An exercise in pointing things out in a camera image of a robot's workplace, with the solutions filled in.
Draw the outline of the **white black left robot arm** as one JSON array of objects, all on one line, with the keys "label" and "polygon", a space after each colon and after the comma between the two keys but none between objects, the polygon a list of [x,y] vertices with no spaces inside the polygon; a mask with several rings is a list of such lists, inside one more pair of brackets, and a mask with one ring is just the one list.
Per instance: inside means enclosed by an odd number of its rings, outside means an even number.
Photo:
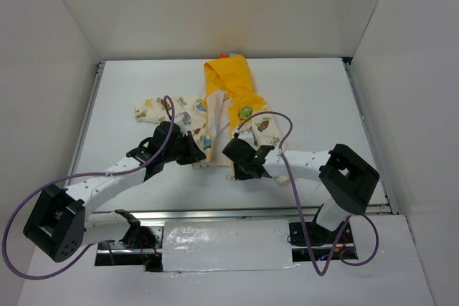
[{"label": "white black left robot arm", "polygon": [[134,215],[122,209],[105,215],[95,211],[162,172],[166,163],[189,165],[205,158],[190,131],[163,121],[151,137],[101,175],[65,188],[55,183],[44,188],[23,233],[54,262],[69,259],[82,245],[98,242],[117,241],[123,247],[134,247],[149,233]]}]

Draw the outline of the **cream yellow dinosaur kids jacket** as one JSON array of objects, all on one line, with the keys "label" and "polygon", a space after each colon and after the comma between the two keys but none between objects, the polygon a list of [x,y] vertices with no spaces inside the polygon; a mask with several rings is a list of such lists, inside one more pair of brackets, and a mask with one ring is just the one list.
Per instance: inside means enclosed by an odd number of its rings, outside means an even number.
[{"label": "cream yellow dinosaur kids jacket", "polygon": [[266,101],[255,92],[255,84],[247,60],[240,54],[221,56],[204,64],[205,91],[199,95],[173,96],[176,114],[188,112],[194,141],[205,153],[195,169],[209,167],[231,168],[232,163],[222,154],[237,127],[250,145],[278,146],[283,134],[277,126]]}]

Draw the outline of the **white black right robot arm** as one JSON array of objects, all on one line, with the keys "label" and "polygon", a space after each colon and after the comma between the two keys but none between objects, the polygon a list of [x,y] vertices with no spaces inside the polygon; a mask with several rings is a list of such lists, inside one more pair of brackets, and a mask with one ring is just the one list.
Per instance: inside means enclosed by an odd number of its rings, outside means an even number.
[{"label": "white black right robot arm", "polygon": [[222,151],[234,166],[235,178],[296,177],[320,183],[330,199],[322,205],[312,225],[313,237],[329,242],[350,215],[366,213],[379,182],[379,173],[361,156],[344,144],[332,150],[303,152],[281,151],[271,145],[255,150],[246,141],[233,138]]}]

